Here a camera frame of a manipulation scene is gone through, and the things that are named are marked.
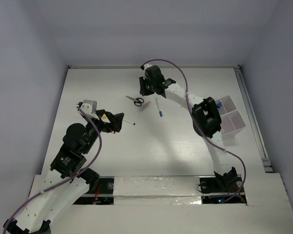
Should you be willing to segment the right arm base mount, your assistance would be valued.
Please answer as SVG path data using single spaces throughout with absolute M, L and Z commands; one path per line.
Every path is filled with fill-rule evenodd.
M 244 188 L 240 189 L 239 176 L 228 187 L 221 187 L 215 177 L 201 177 L 197 191 L 201 193 L 203 204 L 247 204 Z

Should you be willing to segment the blue-cap white marker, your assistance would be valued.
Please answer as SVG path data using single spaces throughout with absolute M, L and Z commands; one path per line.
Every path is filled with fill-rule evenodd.
M 161 109 L 161 106 L 160 106 L 158 98 L 156 98 L 155 101 L 156 101 L 157 109 L 158 109 L 158 112 L 159 112 L 159 116 L 163 117 L 162 109 Z

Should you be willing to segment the white black-tip pen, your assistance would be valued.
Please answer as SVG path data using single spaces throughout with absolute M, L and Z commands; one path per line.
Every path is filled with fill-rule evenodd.
M 132 121 L 127 120 L 127 119 L 123 119 L 123 122 L 128 123 L 128 124 L 133 125 L 133 126 L 136 125 L 135 122 L 132 122 Z

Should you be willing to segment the blue-cap glue tube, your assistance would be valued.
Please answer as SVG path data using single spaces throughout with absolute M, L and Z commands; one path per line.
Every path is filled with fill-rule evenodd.
M 222 101 L 219 101 L 217 104 L 216 104 L 217 108 L 220 109 L 222 107 Z

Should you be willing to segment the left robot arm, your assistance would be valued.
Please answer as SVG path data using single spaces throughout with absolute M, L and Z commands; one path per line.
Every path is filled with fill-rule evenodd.
M 87 192 L 100 189 L 100 176 L 85 166 L 85 155 L 89 153 L 101 133 L 120 132 L 123 113 L 112 114 L 99 110 L 95 115 L 80 114 L 87 125 L 70 125 L 63 137 L 63 144 L 50 165 L 40 192 L 29 198 L 9 218 L 4 233 L 49 234 L 53 223 Z

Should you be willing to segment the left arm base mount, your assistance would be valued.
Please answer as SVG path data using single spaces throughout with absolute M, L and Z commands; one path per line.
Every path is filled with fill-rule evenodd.
M 78 198 L 74 205 L 113 205 L 114 177 L 101 177 L 97 188 Z

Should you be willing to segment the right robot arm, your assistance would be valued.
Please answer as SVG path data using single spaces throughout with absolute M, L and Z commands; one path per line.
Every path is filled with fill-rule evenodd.
M 215 100 L 189 93 L 176 81 L 165 79 L 157 65 L 141 66 L 144 75 L 139 78 L 140 94 L 158 94 L 185 107 L 192 118 L 195 132 L 203 138 L 213 162 L 214 183 L 219 192 L 228 192 L 237 179 L 236 169 L 231 165 L 224 149 L 221 134 L 221 117 Z

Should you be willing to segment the black scissors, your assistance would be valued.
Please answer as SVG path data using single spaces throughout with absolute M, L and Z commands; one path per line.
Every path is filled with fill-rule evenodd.
M 134 105 L 135 105 L 135 106 L 138 106 L 138 107 L 142 106 L 143 103 L 145 102 L 144 99 L 141 98 L 141 97 L 136 97 L 136 98 L 129 97 L 129 96 L 126 96 L 126 97 L 127 97 L 128 99 L 132 100 L 133 103 L 134 103 Z

